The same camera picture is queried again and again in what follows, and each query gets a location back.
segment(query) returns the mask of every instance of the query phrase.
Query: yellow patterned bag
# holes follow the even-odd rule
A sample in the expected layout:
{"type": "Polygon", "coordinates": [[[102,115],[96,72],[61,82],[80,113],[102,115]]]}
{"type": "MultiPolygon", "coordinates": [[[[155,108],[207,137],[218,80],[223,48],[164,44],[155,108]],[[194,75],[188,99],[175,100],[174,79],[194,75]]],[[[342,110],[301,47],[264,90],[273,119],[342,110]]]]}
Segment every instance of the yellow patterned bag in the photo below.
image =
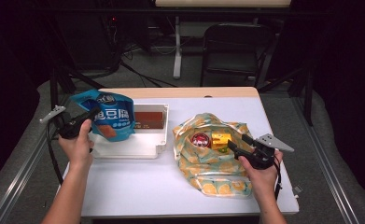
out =
{"type": "Polygon", "coordinates": [[[252,137],[245,123],[223,122],[211,113],[203,113],[174,127],[173,133],[175,160],[193,187],[209,196],[251,194],[245,169],[227,148],[230,139],[239,148],[253,151],[241,140],[243,133],[252,137]]]}

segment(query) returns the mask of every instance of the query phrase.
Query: brown box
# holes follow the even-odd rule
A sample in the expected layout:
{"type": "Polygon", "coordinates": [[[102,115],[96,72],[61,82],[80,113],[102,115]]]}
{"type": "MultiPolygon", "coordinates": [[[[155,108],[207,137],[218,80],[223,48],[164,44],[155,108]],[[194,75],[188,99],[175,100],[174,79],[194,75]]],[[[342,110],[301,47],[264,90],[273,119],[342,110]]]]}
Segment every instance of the brown box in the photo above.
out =
{"type": "Polygon", "coordinates": [[[163,129],[164,117],[162,112],[134,112],[135,129],[163,129]]]}

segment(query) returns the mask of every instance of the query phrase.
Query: blue plastic package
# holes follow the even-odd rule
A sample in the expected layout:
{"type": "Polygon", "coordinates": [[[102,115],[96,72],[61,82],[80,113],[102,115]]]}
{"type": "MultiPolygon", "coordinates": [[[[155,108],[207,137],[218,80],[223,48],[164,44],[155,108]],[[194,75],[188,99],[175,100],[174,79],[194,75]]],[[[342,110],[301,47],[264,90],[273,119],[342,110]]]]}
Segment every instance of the blue plastic package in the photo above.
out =
{"type": "Polygon", "coordinates": [[[73,95],[71,100],[87,111],[96,106],[101,108],[101,112],[94,118],[92,132],[100,134],[108,141],[123,141],[135,133],[131,98],[121,94],[91,90],[73,95]]]}

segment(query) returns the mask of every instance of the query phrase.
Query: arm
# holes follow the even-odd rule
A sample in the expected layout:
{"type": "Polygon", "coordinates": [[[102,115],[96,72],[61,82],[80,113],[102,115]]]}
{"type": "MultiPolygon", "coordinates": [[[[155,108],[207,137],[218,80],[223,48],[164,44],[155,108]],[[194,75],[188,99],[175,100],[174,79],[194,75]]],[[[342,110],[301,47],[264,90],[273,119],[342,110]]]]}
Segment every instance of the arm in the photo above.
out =
{"type": "Polygon", "coordinates": [[[69,159],[69,171],[50,210],[42,223],[79,223],[86,191],[87,178],[92,163],[89,150],[93,142],[88,133],[91,121],[85,120],[79,136],[72,140],[59,137],[59,144],[69,159]]]}
{"type": "MultiPolygon", "coordinates": [[[[274,155],[281,162],[282,152],[276,150],[274,155]]],[[[240,156],[238,160],[246,169],[247,176],[252,183],[254,196],[260,208],[262,223],[287,223],[278,208],[274,196],[274,185],[277,178],[275,167],[272,166],[266,170],[257,170],[251,166],[245,157],[240,156]]]]}

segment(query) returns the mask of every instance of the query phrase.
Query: table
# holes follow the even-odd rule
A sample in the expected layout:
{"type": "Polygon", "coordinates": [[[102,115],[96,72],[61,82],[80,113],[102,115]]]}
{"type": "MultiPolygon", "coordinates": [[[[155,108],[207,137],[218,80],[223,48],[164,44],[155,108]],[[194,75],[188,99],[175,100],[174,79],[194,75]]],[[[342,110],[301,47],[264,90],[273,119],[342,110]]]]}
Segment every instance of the table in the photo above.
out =
{"type": "MultiPolygon", "coordinates": [[[[89,173],[83,217],[216,217],[257,216],[260,213],[252,196],[244,199],[208,197],[192,187],[175,163],[171,132],[176,125],[197,113],[211,112],[224,121],[246,122],[254,137],[271,133],[256,89],[214,87],[101,91],[129,96],[137,104],[168,104],[169,132],[166,149],[157,159],[95,159],[89,173]]],[[[283,214],[295,214],[299,212],[299,205],[284,163],[281,169],[283,189],[278,204],[283,214]]]]}
{"type": "MultiPolygon", "coordinates": [[[[288,8],[291,0],[156,0],[156,7],[255,7],[260,9],[262,7],[276,7],[288,8]]],[[[204,25],[193,26],[193,31],[203,34],[205,29],[211,23],[206,22],[204,25]]],[[[180,68],[182,64],[182,54],[180,48],[181,23],[179,17],[175,17],[175,63],[173,78],[180,78],[180,68]]]]}

